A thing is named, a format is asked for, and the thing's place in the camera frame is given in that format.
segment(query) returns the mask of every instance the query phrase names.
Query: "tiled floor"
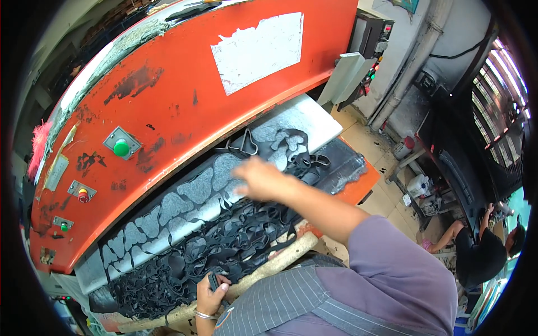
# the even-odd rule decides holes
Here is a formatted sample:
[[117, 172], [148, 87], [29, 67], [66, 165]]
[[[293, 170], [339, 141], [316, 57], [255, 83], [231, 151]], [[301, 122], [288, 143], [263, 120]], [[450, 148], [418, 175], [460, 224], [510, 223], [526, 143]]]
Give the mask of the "tiled floor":
[[[371, 215], [382, 215], [386, 217], [397, 229], [403, 232], [409, 239], [416, 243], [422, 241], [422, 233], [419, 231], [419, 221], [413, 208], [406, 207], [402, 202], [402, 192], [395, 183], [387, 184], [385, 177], [390, 173], [397, 160], [392, 155], [391, 149], [387, 142], [379, 135], [373, 133], [369, 127], [363, 126], [357, 122], [357, 119], [351, 116], [346, 109], [338, 112], [334, 109], [332, 117], [338, 121], [344, 128], [341, 136], [347, 141], [354, 150], [362, 153], [377, 171], [380, 172], [381, 178], [372, 188], [373, 193], [362, 205], [362, 209]], [[407, 184], [415, 174], [406, 167], [398, 174], [402, 183]], [[431, 238], [437, 241], [438, 232], [433, 232]], [[323, 249], [327, 249], [334, 256], [349, 262], [348, 251], [345, 247], [328, 237], [322, 238]]]

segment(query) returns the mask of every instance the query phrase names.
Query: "red cap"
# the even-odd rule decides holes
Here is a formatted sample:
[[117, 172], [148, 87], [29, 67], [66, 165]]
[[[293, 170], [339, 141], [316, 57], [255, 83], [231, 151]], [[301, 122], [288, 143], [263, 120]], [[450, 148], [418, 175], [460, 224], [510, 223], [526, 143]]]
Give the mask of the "red cap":
[[405, 144], [405, 146], [406, 146], [408, 149], [413, 149], [413, 148], [415, 148], [415, 140], [413, 140], [413, 138], [407, 136], [407, 137], [405, 137], [405, 139], [404, 139], [403, 141], [404, 141], [403, 143]]

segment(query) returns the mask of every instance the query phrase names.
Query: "electrical cable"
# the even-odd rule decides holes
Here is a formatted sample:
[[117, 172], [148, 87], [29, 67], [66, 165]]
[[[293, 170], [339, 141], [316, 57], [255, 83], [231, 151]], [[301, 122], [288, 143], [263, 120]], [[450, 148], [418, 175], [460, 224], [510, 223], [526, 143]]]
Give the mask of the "electrical cable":
[[466, 53], [469, 53], [469, 52], [472, 52], [473, 50], [475, 50], [476, 48], [478, 48], [479, 46], [481, 46], [483, 43], [485, 43], [486, 41], [488, 41], [491, 36], [493, 36], [493, 34], [495, 34], [496, 31], [493, 31], [491, 34], [485, 36], [479, 43], [475, 44], [474, 46], [472, 46], [471, 48], [457, 54], [457, 55], [454, 55], [454, 56], [443, 56], [443, 55], [436, 55], [436, 54], [429, 54], [428, 57], [435, 57], [435, 58], [440, 58], [440, 59], [446, 59], [446, 60], [453, 60], [453, 59], [456, 59], [458, 57], [461, 57], [463, 55], [465, 55]]

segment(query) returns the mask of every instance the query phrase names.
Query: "green button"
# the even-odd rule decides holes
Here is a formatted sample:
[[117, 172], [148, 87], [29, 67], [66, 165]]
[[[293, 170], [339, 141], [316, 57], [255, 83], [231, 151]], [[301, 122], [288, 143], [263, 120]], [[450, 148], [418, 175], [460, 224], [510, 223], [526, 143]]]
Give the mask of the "green button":
[[114, 154], [117, 156], [126, 156], [129, 154], [129, 145], [125, 139], [119, 139], [114, 145]]

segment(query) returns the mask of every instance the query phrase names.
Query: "black shirt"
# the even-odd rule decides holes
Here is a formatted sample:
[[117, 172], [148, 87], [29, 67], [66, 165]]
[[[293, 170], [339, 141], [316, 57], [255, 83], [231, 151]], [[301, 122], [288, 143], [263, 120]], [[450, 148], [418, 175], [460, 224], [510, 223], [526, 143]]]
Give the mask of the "black shirt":
[[486, 228], [480, 243], [470, 249], [465, 259], [467, 282], [464, 286], [475, 287], [499, 274], [506, 263], [506, 248], [500, 238]]

